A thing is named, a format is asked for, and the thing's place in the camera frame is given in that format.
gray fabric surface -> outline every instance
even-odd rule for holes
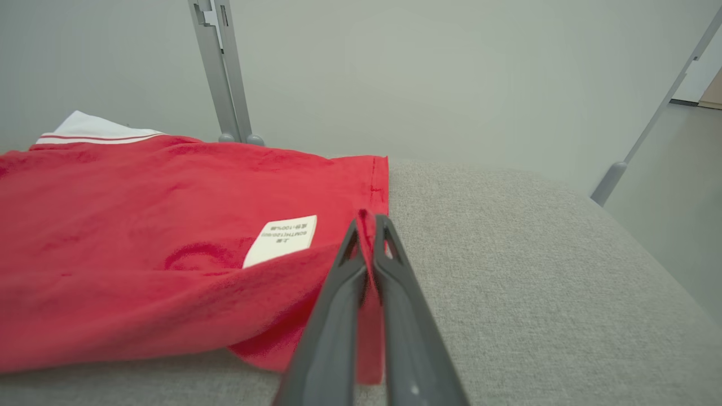
[[[722,405],[722,330],[588,198],[392,161],[390,200],[472,404]],[[268,405],[278,383],[221,350],[2,376],[0,404]]]

white label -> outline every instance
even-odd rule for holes
[[[248,250],[243,267],[309,248],[315,231],[315,215],[268,222]]]

red shirt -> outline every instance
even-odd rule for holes
[[[282,371],[360,210],[388,214],[384,157],[327,160],[166,135],[9,152],[0,157],[0,371],[225,346]],[[318,216],[309,249],[242,269],[267,222],[308,215]],[[375,291],[359,334],[358,380],[380,383]]]

